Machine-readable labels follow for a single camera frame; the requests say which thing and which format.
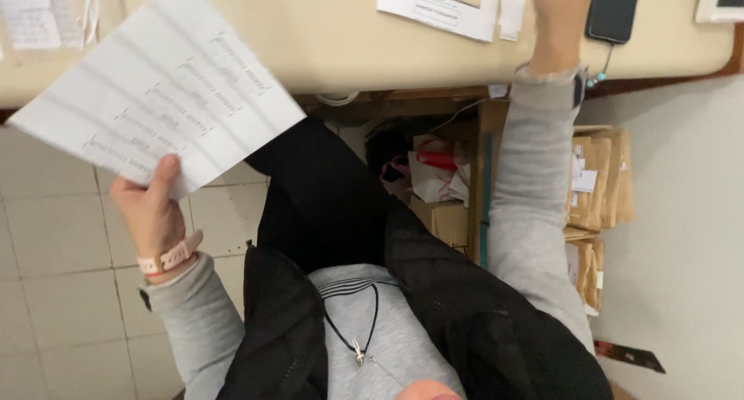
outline gray sleeve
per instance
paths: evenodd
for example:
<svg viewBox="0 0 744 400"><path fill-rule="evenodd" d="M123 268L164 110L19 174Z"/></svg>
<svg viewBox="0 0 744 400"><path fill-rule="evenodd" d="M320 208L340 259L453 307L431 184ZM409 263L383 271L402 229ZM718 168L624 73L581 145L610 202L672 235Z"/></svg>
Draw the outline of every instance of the gray sleeve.
<svg viewBox="0 0 744 400"><path fill-rule="evenodd" d="M577 82L585 80L580 68L540 80L518 71L489 213L488 268L594 354L584 306L568 281L563 238L573 123L582 98Z"/></svg>
<svg viewBox="0 0 744 400"><path fill-rule="evenodd" d="M199 261L173 281L145 286L150 305L168 333L185 400L216 398L246 330L214 272L214 261Z"/></svg>

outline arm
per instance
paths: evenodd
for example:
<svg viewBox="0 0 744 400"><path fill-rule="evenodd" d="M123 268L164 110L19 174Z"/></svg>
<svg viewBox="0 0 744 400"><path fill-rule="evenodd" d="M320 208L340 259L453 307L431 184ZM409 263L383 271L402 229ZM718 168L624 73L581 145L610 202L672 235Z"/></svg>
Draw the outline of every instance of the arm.
<svg viewBox="0 0 744 400"><path fill-rule="evenodd" d="M586 81L579 44L589 0L535 4L538 40L512 87L489 213L488 267L593 353L583 304L568 281L563 239L573 123Z"/></svg>
<svg viewBox="0 0 744 400"><path fill-rule="evenodd" d="M154 258L183 240L179 205L169 198L179 176L178 159L164 157L148 189L119 176L111 196L124 214L140 256ZM246 331L214 272L209 255L196 253L172 271L148 276L142 290L165 325L186 386L187 400L216 398Z"/></svg>

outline black cord necklace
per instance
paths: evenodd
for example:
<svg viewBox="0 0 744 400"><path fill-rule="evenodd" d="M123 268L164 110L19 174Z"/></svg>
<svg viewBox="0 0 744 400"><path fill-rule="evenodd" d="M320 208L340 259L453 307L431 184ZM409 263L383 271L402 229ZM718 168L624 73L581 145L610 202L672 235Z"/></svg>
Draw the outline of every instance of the black cord necklace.
<svg viewBox="0 0 744 400"><path fill-rule="evenodd" d="M349 344L349 342L341 336L341 332L338 328L336 328L336 325L333 324L333 321L330 319L330 316L328 316L328 312L325 312L326 320L328 320L328 324L330 324L330 327L333 329L333 331L336 333L336 335L341 339L341 342L346 345L347 348L351 352L354 352L356 354L356 363L358 366L362 366L364 364L364 357L367 355L367 349L370 347L370 342L372 341L372 334L374 333L374 326L377 323L377 312L379 311L379 291L377 291L377 286L375 284L371 285L372 289L374 290L374 318L372 319L372 329L370 329L370 336L367 338L367 344L365 345L365 348L362 349L358 343L357 338L352 338L351 341L353 343L353 346Z"/></svg>

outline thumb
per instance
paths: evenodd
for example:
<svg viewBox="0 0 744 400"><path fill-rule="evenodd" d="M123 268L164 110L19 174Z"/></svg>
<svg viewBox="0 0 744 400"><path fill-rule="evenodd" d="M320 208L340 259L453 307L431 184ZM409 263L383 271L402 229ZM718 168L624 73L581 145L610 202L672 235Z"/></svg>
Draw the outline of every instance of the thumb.
<svg viewBox="0 0 744 400"><path fill-rule="evenodd" d="M152 195L158 201L168 201L171 188L180 174L181 161L179 158L175 154L163 157L155 169L155 177L147 189L147 194Z"/></svg>

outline hand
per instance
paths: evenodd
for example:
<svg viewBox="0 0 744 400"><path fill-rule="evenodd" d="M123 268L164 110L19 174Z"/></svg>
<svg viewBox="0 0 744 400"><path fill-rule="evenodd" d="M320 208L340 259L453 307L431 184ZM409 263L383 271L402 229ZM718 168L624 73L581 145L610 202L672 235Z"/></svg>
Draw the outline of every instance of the hand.
<svg viewBox="0 0 744 400"><path fill-rule="evenodd" d="M534 0L537 44L530 62L532 75L562 72L580 60L581 38L591 0Z"/></svg>
<svg viewBox="0 0 744 400"><path fill-rule="evenodd" d="M149 188L121 176L116 176L111 185L111 197L124 215L137 253L143 258L160 256L186 237L181 208L170 197L180 174L179 158L168 155L160 160Z"/></svg>

